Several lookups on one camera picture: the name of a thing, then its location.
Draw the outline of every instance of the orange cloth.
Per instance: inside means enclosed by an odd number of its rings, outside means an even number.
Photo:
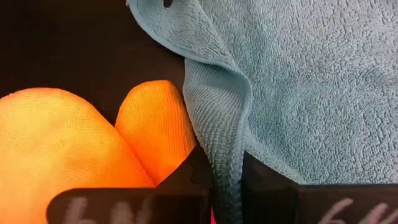
[[[121,134],[87,101],[67,91],[32,88],[1,98],[0,223],[44,224],[50,200],[72,188],[155,187],[194,144],[174,91],[171,83],[159,81],[130,92],[118,116]],[[161,92],[169,102],[162,102]],[[129,103],[135,99],[140,103]],[[159,106],[156,114],[169,115],[154,116],[152,105]]]

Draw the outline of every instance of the dark background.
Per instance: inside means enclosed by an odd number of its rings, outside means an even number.
[[[129,90],[166,79],[181,90],[183,58],[152,40],[125,0],[0,0],[0,97],[57,87],[111,123]]]

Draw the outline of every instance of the light blue towel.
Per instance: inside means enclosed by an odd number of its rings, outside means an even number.
[[[186,57],[219,224],[241,223],[244,151],[300,184],[398,183],[397,0],[127,3]]]

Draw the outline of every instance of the terry cloth towel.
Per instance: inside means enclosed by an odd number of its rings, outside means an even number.
[[[241,222],[243,152],[300,184],[398,182],[398,1],[127,0],[186,57],[183,95]]]
[[[116,128],[64,90],[31,88],[5,96],[0,223],[45,224],[50,200],[72,188],[155,187],[194,144],[183,100],[168,81],[133,88]]]

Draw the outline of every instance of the towel fold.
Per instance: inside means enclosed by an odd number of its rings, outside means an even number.
[[[397,1],[127,3],[186,57],[219,223],[242,222],[244,151],[300,184],[398,182]]]
[[[155,187],[193,148],[168,81],[134,88],[118,115],[114,128],[87,101],[54,88],[1,98],[0,223],[47,223],[48,203],[73,188]]]

